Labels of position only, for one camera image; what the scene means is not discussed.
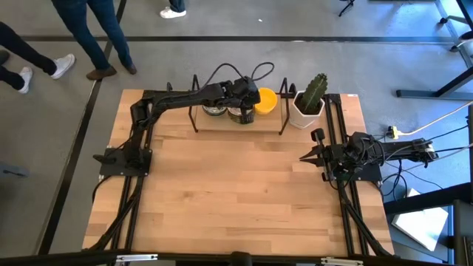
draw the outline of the white hexagonal pot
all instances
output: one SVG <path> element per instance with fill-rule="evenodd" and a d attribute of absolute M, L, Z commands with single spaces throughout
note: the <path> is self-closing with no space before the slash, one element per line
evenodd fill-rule
<path fill-rule="evenodd" d="M 293 103 L 290 105 L 289 122 L 291 125 L 295 126 L 298 129 L 305 129 L 306 127 L 310 126 L 310 124 L 313 123 L 313 121 L 315 121 L 320 116 L 320 114 L 324 110 L 325 102 L 324 100 L 320 99 L 322 105 L 317 115 L 304 115 L 301 113 L 301 111 L 299 111 L 299 109 L 296 106 L 296 99 L 301 93 L 304 93 L 304 92 L 296 93 Z"/>

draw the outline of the black floor stripe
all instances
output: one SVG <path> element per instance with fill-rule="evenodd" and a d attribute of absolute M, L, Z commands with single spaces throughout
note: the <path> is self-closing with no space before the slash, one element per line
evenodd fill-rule
<path fill-rule="evenodd" d="M 120 5 L 117 11 L 118 23 L 120 23 L 125 10 L 126 0 L 121 0 Z M 112 51 L 112 43 L 108 41 L 105 46 L 103 53 L 106 58 L 110 57 L 110 52 Z M 92 87 L 90 92 L 89 99 L 87 100 L 84 113 L 82 114 L 81 121 L 79 123 L 79 129 L 76 132 L 75 138 L 72 142 L 72 148 L 69 151 L 69 156 L 67 158 L 66 165 L 64 166 L 61 178 L 60 186 L 58 193 L 56 194 L 54 205 L 50 211 L 49 219 L 47 220 L 47 226 L 44 230 L 44 233 L 40 236 L 42 237 L 41 244 L 39 245 L 38 255 L 46 255 L 50 252 L 52 242 L 54 241 L 54 235 L 58 229 L 59 221 L 61 220 L 61 214 L 64 209 L 64 204 L 66 203 L 67 194 L 69 193 L 69 188 L 72 183 L 72 178 L 74 177 L 75 167 L 79 156 L 81 154 L 82 145 L 86 137 L 87 129 L 89 127 L 90 118 L 94 111 L 95 102 L 97 101 L 98 93 L 101 88 L 102 81 L 97 81 Z"/>
<path fill-rule="evenodd" d="M 75 41 L 72 36 L 22 36 L 25 41 Z M 106 36 L 95 37 L 97 41 L 108 41 Z M 347 37 L 347 36 L 127 36 L 134 41 L 293 41 L 293 42 L 357 42 L 357 43 L 410 43 L 453 44 L 452 37 Z"/>

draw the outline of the brown shoe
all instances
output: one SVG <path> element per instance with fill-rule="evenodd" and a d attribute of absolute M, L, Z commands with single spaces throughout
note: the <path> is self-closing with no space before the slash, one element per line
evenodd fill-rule
<path fill-rule="evenodd" d="M 132 64 L 131 66 L 128 66 L 128 67 L 125 67 L 126 70 L 128 70 L 128 73 L 134 75 L 136 74 L 137 70 L 136 70 L 136 67 L 134 64 Z"/>
<path fill-rule="evenodd" d="M 89 74 L 86 75 L 86 77 L 90 79 L 91 81 L 99 81 L 102 78 L 113 76 L 115 74 L 117 74 L 117 70 L 115 70 L 113 66 L 110 66 L 108 69 L 105 69 L 105 70 L 99 70 L 99 69 L 92 70 Z"/>

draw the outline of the wooden tabletop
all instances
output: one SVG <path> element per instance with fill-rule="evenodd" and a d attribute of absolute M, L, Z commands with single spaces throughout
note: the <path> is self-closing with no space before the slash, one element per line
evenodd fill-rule
<path fill-rule="evenodd" d="M 129 107 L 142 94 L 143 90 L 123 91 L 111 146 L 129 136 Z M 341 99 L 348 134 L 364 132 L 358 96 L 341 95 Z M 195 133 L 187 114 L 187 108 L 167 111 L 154 128 L 152 167 L 143 187 L 133 251 L 347 255 L 338 193 L 322 181 L 321 168 L 298 160 L 315 145 L 311 130 L 322 127 L 327 132 L 324 112 L 308 129 L 288 124 L 282 136 Z M 378 190 L 370 183 L 357 184 L 364 221 L 384 248 L 393 252 Z M 98 189 L 85 248 L 95 244 L 112 223 L 122 187 L 123 177 L 112 177 Z M 360 252 L 353 221 L 352 230 L 355 250 Z"/>

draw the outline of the gray floor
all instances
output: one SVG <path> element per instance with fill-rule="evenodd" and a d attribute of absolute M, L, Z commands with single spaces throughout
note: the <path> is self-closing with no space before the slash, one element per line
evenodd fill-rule
<path fill-rule="evenodd" d="M 358 0 L 349 13 L 337 18 L 335 14 L 344 5 L 340 1 L 302 0 L 294 4 L 283 0 L 199 0 L 188 3 L 188 16 L 174 21 L 157 16 L 165 3 L 129 1 L 121 23 L 126 35 L 449 36 L 446 29 L 435 24 L 440 14 L 431 2 Z M 17 13 L 32 23 L 19 21 L 12 10 L 19 10 Z M 0 17 L 22 35 L 69 35 L 48 1 L 4 0 Z M 89 21 L 91 31 L 103 35 L 91 14 Z M 73 52 L 78 62 L 59 81 L 52 81 L 35 69 L 31 93 L 25 96 L 0 83 L 0 161 L 25 166 L 32 172 L 27 179 L 0 180 L 0 257 L 35 252 L 92 86 L 84 77 L 92 65 L 75 42 L 31 45 L 52 58 Z M 396 89 L 439 89 L 464 71 L 463 59 L 448 51 L 450 45 L 130 42 L 139 73 L 127 74 L 112 52 L 110 61 L 119 73 L 101 85 L 52 252 L 81 248 L 99 169 L 92 155 L 102 153 L 108 143 L 122 89 L 164 89 L 167 81 L 175 89 L 188 89 L 194 73 L 204 81 L 224 61 L 246 73 L 259 62 L 272 61 L 276 69 L 258 83 L 260 86 L 276 89 L 287 77 L 298 89 L 304 89 L 314 75 L 325 72 L 329 92 L 360 95 L 369 133 L 383 134 L 388 125 L 408 132 L 463 104 L 394 96 Z M 19 71 L 25 64 L 28 63 L 14 56 L 6 66 Z M 232 77 L 232 71 L 223 69 L 215 80 Z M 462 90 L 473 90 L 472 86 Z M 465 125 L 465 116 L 466 110 L 462 110 L 413 137 L 433 137 L 456 129 Z M 462 131 L 435 140 L 434 145 L 444 149 L 466 144 L 467 134 Z M 413 173 L 444 187 L 463 183 L 469 178 L 467 159 L 464 152 Z M 395 171 L 383 167 L 384 174 Z M 406 178 L 409 186 L 421 192 L 436 189 L 409 175 Z"/>

